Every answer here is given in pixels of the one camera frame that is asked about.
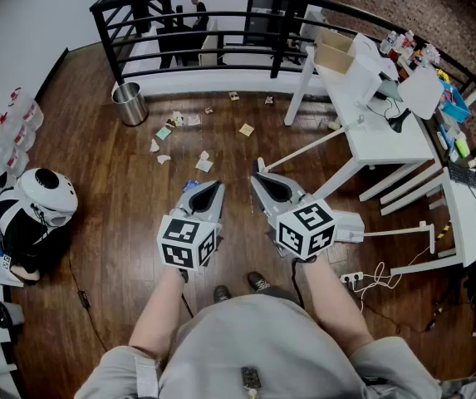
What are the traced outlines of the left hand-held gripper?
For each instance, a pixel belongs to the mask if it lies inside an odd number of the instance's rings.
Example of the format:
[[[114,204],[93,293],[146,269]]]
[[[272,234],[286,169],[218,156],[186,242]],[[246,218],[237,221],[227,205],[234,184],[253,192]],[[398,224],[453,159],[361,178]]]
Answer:
[[[207,267],[222,241],[225,187],[212,180],[184,192],[165,215],[157,234],[163,264],[188,271]]]

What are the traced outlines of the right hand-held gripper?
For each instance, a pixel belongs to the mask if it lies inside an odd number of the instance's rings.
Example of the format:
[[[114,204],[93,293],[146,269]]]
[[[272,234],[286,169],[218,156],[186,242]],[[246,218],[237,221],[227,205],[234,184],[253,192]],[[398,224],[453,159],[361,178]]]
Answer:
[[[270,215],[268,236],[281,258],[310,261],[333,245],[338,219],[324,199],[305,195],[295,180],[282,175],[258,172],[250,181],[260,210]],[[287,208],[288,201],[301,196]]]

